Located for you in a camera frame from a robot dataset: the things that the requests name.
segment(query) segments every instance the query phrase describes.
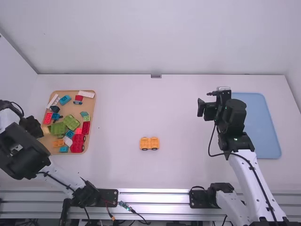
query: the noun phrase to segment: black cable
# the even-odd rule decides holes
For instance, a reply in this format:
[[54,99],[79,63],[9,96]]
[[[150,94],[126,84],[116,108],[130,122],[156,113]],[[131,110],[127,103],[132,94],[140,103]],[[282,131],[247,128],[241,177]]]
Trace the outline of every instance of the black cable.
[[224,224],[226,222],[226,218],[227,218],[227,215],[225,216],[224,221],[222,222],[222,226],[224,226]]
[[21,108],[21,106],[20,106],[19,104],[17,104],[16,102],[11,101],[10,103],[11,103],[11,104],[17,105],[17,106],[20,108],[20,110],[22,111],[22,116],[24,117],[24,111],[23,111],[23,108]]
[[133,222],[129,225],[129,226],[132,226],[132,224],[135,222],[135,220],[133,220]]
[[21,224],[15,225],[15,226],[28,225],[29,223],[31,223],[31,221],[26,221],[26,222],[23,222]]
[[144,219],[144,217],[142,217],[142,216],[141,216],[139,213],[137,213],[136,211],[135,211],[134,214],[137,214],[138,216],[140,216],[140,217],[144,220],[144,222],[142,222],[142,221],[139,220],[140,223],[142,223],[142,224],[144,224],[144,225],[150,225],[150,224],[151,224],[151,222],[147,222],[147,221]]
[[58,179],[54,178],[53,176],[51,176],[50,174],[48,174],[47,172],[38,172],[37,174],[44,174],[44,176],[46,177],[50,177],[51,179],[55,180],[57,183],[63,185],[64,187],[66,187],[67,189],[70,189],[71,191],[75,192],[75,190],[73,188],[71,188],[70,186],[67,186],[66,184],[64,184],[63,182],[59,181]]
[[246,159],[245,157],[243,157],[243,156],[241,156],[241,155],[239,155],[239,154],[235,154],[235,153],[220,153],[220,154],[213,154],[213,155],[210,154],[210,145],[211,145],[211,141],[212,141],[213,134],[214,134],[214,131],[215,131],[215,127],[216,127],[216,125],[214,124],[213,131],[212,131],[211,138],[210,138],[209,145],[208,145],[208,155],[209,155],[210,157],[216,157],[216,156],[220,156],[220,155],[227,155],[227,154],[229,154],[229,155],[235,155],[235,156],[237,156],[237,157],[242,158],[243,160],[245,160],[246,163],[249,164],[250,170],[253,171],[253,173],[254,173],[254,175],[255,175],[255,177],[256,177],[256,179],[257,179],[257,182],[258,182],[258,184],[259,184],[259,187],[261,188],[261,191],[262,191],[262,193],[263,193],[263,196],[264,196],[264,198],[265,198],[265,200],[266,200],[266,203],[267,203],[267,205],[268,205],[268,207],[269,207],[269,210],[270,210],[270,212],[271,212],[271,214],[272,214],[272,216],[273,216],[273,219],[274,219],[274,221],[275,221],[275,225],[276,225],[276,226],[279,226],[279,225],[278,225],[278,222],[277,222],[277,219],[276,219],[276,216],[275,216],[275,213],[274,213],[274,210],[273,210],[273,207],[271,206],[271,203],[269,202],[268,196],[267,196],[267,194],[265,193],[265,190],[264,190],[264,188],[263,188],[263,186],[262,186],[262,183],[261,183],[261,181],[259,180],[259,177],[258,177],[258,175],[257,175],[257,173],[256,173],[256,171],[255,171],[255,168],[254,168],[253,165],[248,161],[248,159]]
[[85,210],[86,216],[87,216],[87,218],[88,218],[88,225],[90,225],[90,224],[91,224],[90,216],[89,216],[89,214],[88,214],[88,211],[87,211],[86,207],[84,207],[84,210]]

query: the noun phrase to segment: white wall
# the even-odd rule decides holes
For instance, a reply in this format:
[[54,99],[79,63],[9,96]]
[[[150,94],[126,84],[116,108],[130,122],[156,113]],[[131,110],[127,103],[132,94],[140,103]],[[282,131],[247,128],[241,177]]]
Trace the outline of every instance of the white wall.
[[299,107],[299,0],[0,1],[40,73],[285,74]]
[[0,99],[18,103],[26,114],[37,74],[0,35]]

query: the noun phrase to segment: orange lego brick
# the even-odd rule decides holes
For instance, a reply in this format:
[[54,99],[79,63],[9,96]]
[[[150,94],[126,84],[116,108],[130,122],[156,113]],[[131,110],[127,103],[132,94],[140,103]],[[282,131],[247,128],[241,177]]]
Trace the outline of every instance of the orange lego brick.
[[157,137],[152,137],[150,139],[150,148],[152,150],[158,150],[160,148],[160,141]]
[[146,151],[147,149],[149,149],[151,146],[151,139],[147,138],[147,137],[142,137],[140,139],[140,149],[143,151]]
[[57,139],[56,141],[53,142],[53,147],[61,147],[63,145],[64,145],[63,139]]

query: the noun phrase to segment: green lego brick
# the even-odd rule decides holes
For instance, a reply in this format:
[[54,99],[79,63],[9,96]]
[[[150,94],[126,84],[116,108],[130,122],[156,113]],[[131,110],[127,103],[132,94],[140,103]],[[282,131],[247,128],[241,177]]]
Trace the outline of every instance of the green lego brick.
[[70,130],[74,131],[80,125],[80,122],[76,120],[71,114],[69,114],[64,118],[64,124]]
[[90,121],[90,115],[84,116],[84,121]]
[[61,135],[65,133],[65,125],[64,122],[59,122],[51,125],[50,133],[52,135]]

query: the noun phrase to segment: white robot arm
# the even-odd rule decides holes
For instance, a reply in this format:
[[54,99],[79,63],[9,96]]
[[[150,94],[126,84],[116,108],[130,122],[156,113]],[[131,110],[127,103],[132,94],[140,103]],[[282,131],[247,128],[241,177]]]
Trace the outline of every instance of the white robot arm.
[[235,226],[299,225],[288,221],[264,180],[255,148],[250,137],[243,131],[246,104],[231,98],[230,87],[218,87],[207,95],[216,96],[216,101],[205,103],[198,99],[198,117],[204,115],[205,121],[214,121],[211,140],[216,129],[219,148],[223,151],[211,155],[209,147],[208,154],[210,157],[224,155],[229,161],[246,202],[241,202],[230,184],[214,183],[207,191],[210,204],[220,207]]
[[82,208],[98,203],[99,191],[89,181],[66,174],[51,162],[50,152],[37,140],[42,136],[40,123],[33,116],[24,118],[21,107],[0,100],[0,168],[14,179],[47,181]]

